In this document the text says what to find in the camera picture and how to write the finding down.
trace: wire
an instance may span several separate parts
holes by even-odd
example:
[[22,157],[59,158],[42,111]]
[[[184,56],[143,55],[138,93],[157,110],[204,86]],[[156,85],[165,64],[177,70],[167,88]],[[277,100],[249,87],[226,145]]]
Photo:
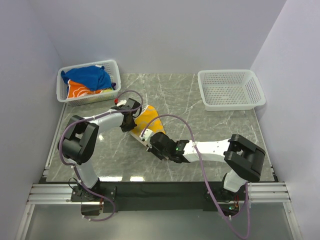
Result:
[[69,126],[67,126],[67,127],[65,128],[65,130],[63,131],[63,133],[62,133],[62,135],[61,135],[61,137],[60,137],[60,140],[59,140],[59,157],[60,157],[60,160],[61,160],[61,162],[62,162],[64,165],[66,165],[66,166],[71,166],[71,167],[74,169],[75,175],[76,175],[76,177],[78,178],[78,181],[77,181],[77,182],[80,183],[81,186],[82,186],[88,193],[90,193],[90,194],[92,194],[92,195],[95,195],[95,196],[97,196],[97,197],[99,197],[99,198],[103,198],[104,200],[107,200],[107,201],[110,202],[110,203],[112,204],[112,206],[113,206],[112,213],[111,213],[109,216],[105,217],[105,218],[101,218],[101,219],[91,219],[91,218],[89,218],[88,216],[83,216],[85,219],[88,219],[89,221],[92,221],[92,222],[102,222],[102,221],[105,221],[105,220],[111,218],[111,217],[115,214],[115,212],[116,212],[116,205],[115,205],[115,203],[114,203],[110,198],[108,198],[108,197],[106,197],[106,196],[103,196],[103,195],[100,195],[100,194],[98,194],[98,193],[90,190],[90,189],[84,184],[84,182],[82,181],[81,176],[80,176],[80,174],[79,174],[79,171],[78,171],[78,169],[77,169],[76,164],[75,164],[75,163],[72,163],[72,162],[68,163],[68,162],[65,161],[64,155],[63,155],[63,153],[62,153],[63,140],[65,139],[65,136],[66,136],[67,132],[69,131],[69,129],[72,128],[72,127],[73,127],[74,125],[76,125],[76,124],[84,123],[84,122],[89,122],[89,121],[92,121],[93,119],[103,118],[103,117],[108,116],[108,115],[110,115],[110,114],[130,113],[130,112],[137,111],[138,109],[141,109],[142,106],[143,106],[143,104],[144,104],[144,99],[143,99],[143,97],[141,96],[141,94],[138,93],[137,91],[134,91],[134,90],[124,91],[124,92],[121,93],[117,98],[121,97],[123,94],[128,93],[128,92],[136,93],[136,94],[140,97],[140,99],[141,99],[140,106],[138,106],[138,107],[136,107],[136,108],[134,108],[134,109],[130,109],[130,110],[106,111],[106,112],[103,112],[103,113],[101,113],[101,114],[99,114],[99,115],[96,115],[96,116],[92,116],[92,117],[89,117],[89,118],[85,118],[85,119],[81,119],[81,120],[75,121],[75,122],[71,123]]
[[206,185],[206,188],[214,202],[214,205],[216,206],[219,214],[222,216],[222,218],[224,219],[224,221],[226,222],[226,224],[229,226],[229,228],[232,230],[232,232],[240,239],[243,239],[243,240],[246,240],[249,235],[250,235],[250,211],[249,211],[249,206],[247,204],[247,199],[249,199],[249,194],[248,194],[248,183],[246,182],[245,183],[245,200],[244,200],[244,205],[241,209],[244,208],[244,206],[246,205],[246,212],[247,212],[247,232],[246,232],[246,235],[245,236],[242,236],[240,235],[235,229],[234,227],[232,226],[232,224],[230,223],[230,220],[227,216],[225,216],[224,212],[222,211],[221,207],[219,206],[216,198],[215,198],[215,195],[213,194],[212,190],[211,190],[211,187],[209,185],[209,181],[208,181],[208,178],[207,178],[207,175],[206,175],[206,172],[205,172],[205,167],[204,167],[204,163],[203,163],[203,159],[202,159],[202,156],[201,156],[201,153],[199,151],[199,149],[197,148],[197,145],[196,145],[196,141],[195,141],[195,137],[194,137],[194,134],[191,130],[191,127],[189,126],[189,124],[181,117],[179,116],[176,116],[176,115],[173,115],[173,114],[163,114],[163,115],[159,115],[157,117],[155,117],[154,119],[152,119],[146,126],[145,128],[143,129],[142,133],[141,133],[141,136],[144,135],[146,129],[149,127],[149,125],[156,119],[159,119],[159,118],[162,118],[162,117],[173,117],[173,118],[176,118],[176,119],[179,119],[181,120],[185,125],[186,127],[188,128],[189,132],[190,132],[190,135],[191,135],[191,140],[193,142],[193,145],[194,145],[194,149],[196,151],[196,153],[198,154],[198,157],[199,157],[199,162],[200,162],[200,166],[201,166],[201,170],[202,170],[202,175],[203,175],[203,178],[204,178],[204,183]]
[[70,180],[71,180],[71,179],[74,179],[74,180],[75,180],[75,183],[76,183],[77,185],[78,185],[79,183],[78,183],[78,180],[77,180],[75,177],[70,177],[70,178],[69,178],[68,185],[69,185],[69,187],[74,191],[74,190],[75,190],[74,187],[70,185]]

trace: orange cloth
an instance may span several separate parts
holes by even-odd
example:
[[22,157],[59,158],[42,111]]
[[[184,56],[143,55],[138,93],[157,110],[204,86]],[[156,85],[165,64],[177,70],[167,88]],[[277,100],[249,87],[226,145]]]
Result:
[[75,81],[72,81],[72,80],[68,81],[68,86],[69,86],[69,91],[68,91],[67,98],[78,98],[78,97],[83,97],[86,95],[101,94],[101,93],[113,91],[112,88],[90,91],[90,89],[87,88],[85,85],[78,83],[78,82],[75,82]]
[[[157,110],[151,106],[146,106],[145,110],[134,120],[135,124],[137,125],[131,132],[139,137],[143,129],[147,126],[147,124],[154,119],[155,117],[159,116]],[[162,125],[160,118],[154,120],[148,127],[148,129],[152,130],[154,133],[163,132],[164,134],[165,129]]]

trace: towel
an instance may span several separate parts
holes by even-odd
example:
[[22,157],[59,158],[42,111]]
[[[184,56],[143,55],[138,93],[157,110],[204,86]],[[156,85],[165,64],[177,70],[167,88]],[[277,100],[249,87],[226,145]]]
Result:
[[[147,105],[145,110],[134,120],[137,126],[130,131],[130,134],[140,143],[146,145],[146,142],[141,141],[139,136],[143,129],[145,129],[147,124],[157,116],[159,116],[157,110],[153,106]],[[164,126],[162,125],[162,122],[159,118],[154,120],[148,126],[148,129],[152,130],[154,133],[163,132],[164,134],[166,134]]]
[[106,89],[99,89],[96,91],[90,91],[89,88],[87,88],[85,85],[69,80],[68,81],[68,95],[67,98],[78,98],[78,97],[83,97],[86,95],[91,95],[91,94],[101,94],[101,93],[106,93],[113,91],[112,88],[106,88]]
[[110,89],[112,88],[111,78],[104,69],[104,66],[99,65],[73,68],[66,73],[62,71],[61,77],[65,84],[72,80],[75,83],[84,85],[90,91]]

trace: white wall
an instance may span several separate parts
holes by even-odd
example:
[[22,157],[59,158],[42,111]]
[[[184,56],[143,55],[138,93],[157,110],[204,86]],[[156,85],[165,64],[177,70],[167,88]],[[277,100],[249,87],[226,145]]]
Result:
[[249,69],[285,0],[29,0],[65,66],[123,73]]
[[320,2],[288,0],[253,63],[267,104],[259,122],[305,240],[319,239]]
[[62,62],[26,0],[0,1],[0,239],[14,239],[62,105]]

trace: blue cloth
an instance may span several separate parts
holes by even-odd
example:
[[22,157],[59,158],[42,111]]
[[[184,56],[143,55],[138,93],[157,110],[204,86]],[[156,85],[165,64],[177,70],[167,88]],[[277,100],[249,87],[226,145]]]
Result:
[[81,68],[73,68],[66,73],[61,72],[61,77],[65,84],[69,79],[85,85],[90,91],[111,88],[111,79],[109,74],[104,70],[105,67],[86,66]]

